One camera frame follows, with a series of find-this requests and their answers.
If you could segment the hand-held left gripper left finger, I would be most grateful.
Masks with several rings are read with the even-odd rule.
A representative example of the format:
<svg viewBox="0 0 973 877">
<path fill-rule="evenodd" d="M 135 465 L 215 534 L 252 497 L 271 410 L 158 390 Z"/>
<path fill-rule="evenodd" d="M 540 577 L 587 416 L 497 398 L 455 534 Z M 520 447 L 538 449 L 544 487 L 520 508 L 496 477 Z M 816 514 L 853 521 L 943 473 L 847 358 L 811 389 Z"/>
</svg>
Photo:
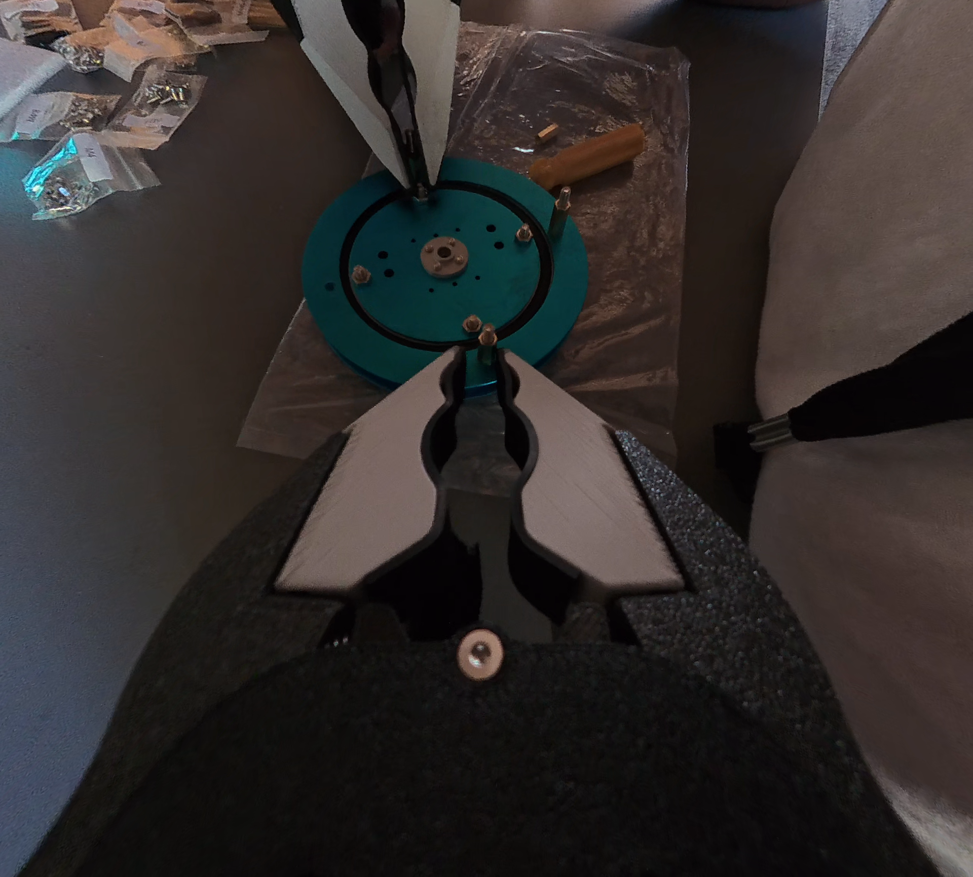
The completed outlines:
<svg viewBox="0 0 973 877">
<path fill-rule="evenodd" d="M 465 376 L 451 348 L 348 427 L 277 592 L 351 595 L 441 535 Z"/>
</svg>

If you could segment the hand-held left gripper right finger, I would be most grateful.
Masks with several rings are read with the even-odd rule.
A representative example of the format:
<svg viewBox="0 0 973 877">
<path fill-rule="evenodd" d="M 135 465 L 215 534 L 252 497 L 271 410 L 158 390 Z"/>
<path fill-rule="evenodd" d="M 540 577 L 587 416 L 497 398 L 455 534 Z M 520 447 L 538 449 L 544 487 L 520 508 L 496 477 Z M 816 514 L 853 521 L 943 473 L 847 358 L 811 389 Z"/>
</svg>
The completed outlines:
<svg viewBox="0 0 973 877">
<path fill-rule="evenodd" d="M 684 588 L 609 427 L 511 351 L 497 356 L 505 446 L 519 469 L 508 552 L 523 594 Z"/>
</svg>

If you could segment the orange handled screwdriver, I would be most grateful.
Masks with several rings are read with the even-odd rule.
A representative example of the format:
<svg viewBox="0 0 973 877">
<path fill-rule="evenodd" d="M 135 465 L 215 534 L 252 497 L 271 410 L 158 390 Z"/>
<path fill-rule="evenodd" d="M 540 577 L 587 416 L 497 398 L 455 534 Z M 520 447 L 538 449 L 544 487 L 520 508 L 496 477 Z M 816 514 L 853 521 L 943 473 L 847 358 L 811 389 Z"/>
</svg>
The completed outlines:
<svg viewBox="0 0 973 877">
<path fill-rule="evenodd" d="M 643 153 L 645 146 L 646 135 L 642 126 L 628 124 L 535 161 L 529 168 L 528 178 L 543 190 L 571 187 L 586 178 L 633 161 Z"/>
</svg>

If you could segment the blue metal turntable disc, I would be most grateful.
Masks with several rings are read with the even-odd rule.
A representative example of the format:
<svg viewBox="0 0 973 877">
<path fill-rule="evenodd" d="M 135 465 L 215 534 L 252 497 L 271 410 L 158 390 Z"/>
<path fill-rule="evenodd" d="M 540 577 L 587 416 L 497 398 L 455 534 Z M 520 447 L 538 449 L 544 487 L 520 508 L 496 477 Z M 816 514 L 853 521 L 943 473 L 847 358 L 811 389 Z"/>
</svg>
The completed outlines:
<svg viewBox="0 0 973 877">
<path fill-rule="evenodd" d="M 467 352 L 466 394 L 489 394 L 470 317 L 499 348 L 537 367 L 552 358 L 585 303 L 589 260 L 571 217 L 553 241 L 553 197 L 527 177 L 448 158 L 426 200 L 383 171 L 322 214 L 305 251 L 310 313 L 355 371 L 395 389 L 445 351 Z"/>
</svg>

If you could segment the pile of small screw bags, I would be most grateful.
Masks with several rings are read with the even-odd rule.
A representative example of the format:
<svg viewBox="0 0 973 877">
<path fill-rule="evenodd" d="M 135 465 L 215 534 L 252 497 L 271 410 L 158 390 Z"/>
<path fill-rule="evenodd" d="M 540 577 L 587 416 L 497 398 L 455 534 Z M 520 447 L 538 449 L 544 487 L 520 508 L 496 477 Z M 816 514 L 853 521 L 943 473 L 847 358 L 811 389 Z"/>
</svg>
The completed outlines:
<svg viewBox="0 0 973 877">
<path fill-rule="evenodd" d="M 110 0 L 88 29 L 75 0 L 2 0 L 3 39 L 67 64 L 2 118 L 2 149 L 45 149 L 21 181 L 33 220 L 158 187 L 149 154 L 201 104 L 204 64 L 282 27 L 269 0 Z"/>
</svg>

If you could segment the white foam sheet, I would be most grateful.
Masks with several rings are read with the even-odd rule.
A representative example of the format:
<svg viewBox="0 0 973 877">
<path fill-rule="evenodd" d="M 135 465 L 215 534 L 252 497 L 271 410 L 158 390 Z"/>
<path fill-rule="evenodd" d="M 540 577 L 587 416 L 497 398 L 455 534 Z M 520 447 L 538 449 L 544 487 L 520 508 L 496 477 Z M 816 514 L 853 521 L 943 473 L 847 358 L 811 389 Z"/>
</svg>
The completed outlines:
<svg viewBox="0 0 973 877">
<path fill-rule="evenodd" d="M 65 60 L 47 49 L 1 39 L 1 105 L 6 117 L 25 97 L 66 68 Z"/>
</svg>

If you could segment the clear plastic bag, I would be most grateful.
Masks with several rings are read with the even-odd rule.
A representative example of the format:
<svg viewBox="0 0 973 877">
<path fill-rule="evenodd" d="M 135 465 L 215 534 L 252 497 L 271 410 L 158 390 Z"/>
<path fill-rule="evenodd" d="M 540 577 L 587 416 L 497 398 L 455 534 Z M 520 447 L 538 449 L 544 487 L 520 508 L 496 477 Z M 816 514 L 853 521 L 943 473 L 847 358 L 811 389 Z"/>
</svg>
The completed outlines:
<svg viewBox="0 0 973 877">
<path fill-rule="evenodd" d="M 572 190 L 589 256 L 583 311 L 542 372 L 675 464 L 690 64 L 674 47 L 524 25 L 460 25 L 450 154 L 524 174 L 538 152 L 642 126 L 627 165 Z M 536 133 L 560 127 L 547 143 Z"/>
</svg>

